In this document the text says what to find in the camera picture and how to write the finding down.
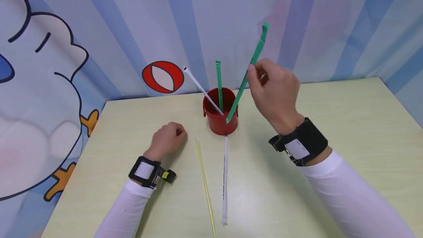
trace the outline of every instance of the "red cup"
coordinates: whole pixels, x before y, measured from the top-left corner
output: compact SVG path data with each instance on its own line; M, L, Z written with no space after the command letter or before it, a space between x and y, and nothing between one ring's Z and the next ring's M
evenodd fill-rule
M207 94L212 99L212 101L217 106L219 106L219 91L217 88L210 90ZM216 133L217 135L229 135L233 133L238 126L238 105L236 105L236 110L232 116L231 121L226 124L226 117L229 115L232 104L234 104L235 94L232 92L232 90L222 87L222 95L224 115L220 115L220 113L213 107L213 105L206 97L203 98L203 113L204 116L207 115L212 132Z

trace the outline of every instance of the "pink cheek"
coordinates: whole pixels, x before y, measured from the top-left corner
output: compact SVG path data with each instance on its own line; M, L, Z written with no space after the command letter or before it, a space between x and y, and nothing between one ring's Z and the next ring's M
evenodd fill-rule
M19 159L19 155L19 151L11 147L0 149L0 173L11 168Z

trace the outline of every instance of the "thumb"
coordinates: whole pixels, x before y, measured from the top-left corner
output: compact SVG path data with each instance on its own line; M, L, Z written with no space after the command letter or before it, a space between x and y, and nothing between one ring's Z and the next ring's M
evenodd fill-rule
M247 80L248 85L250 85L251 93L257 93L263 88L257 75L257 69L252 64L248 65Z
M178 136L176 136L176 141L178 146L180 146L188 137L188 134L186 131L181 132L181 134L179 134Z

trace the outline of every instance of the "right hand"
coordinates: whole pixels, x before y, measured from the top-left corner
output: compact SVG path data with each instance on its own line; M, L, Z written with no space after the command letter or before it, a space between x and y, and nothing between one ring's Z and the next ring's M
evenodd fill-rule
M300 81L270 59L248 65L247 80L259 112L278 134L288 135L304 122L295 108Z

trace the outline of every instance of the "table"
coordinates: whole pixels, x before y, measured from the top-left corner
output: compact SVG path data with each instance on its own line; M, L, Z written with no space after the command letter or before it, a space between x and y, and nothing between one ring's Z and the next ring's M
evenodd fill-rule
M228 225L220 224L224 139L203 117L202 94L107 102L43 238L92 237L151 136L170 121L189 134L164 160L178 174L163 182L137 237L213 237L195 138L200 138L218 237L341 237L307 181L267 141L275 135L249 90L229 136ZM302 84L298 111L423 236L423 131L382 81Z

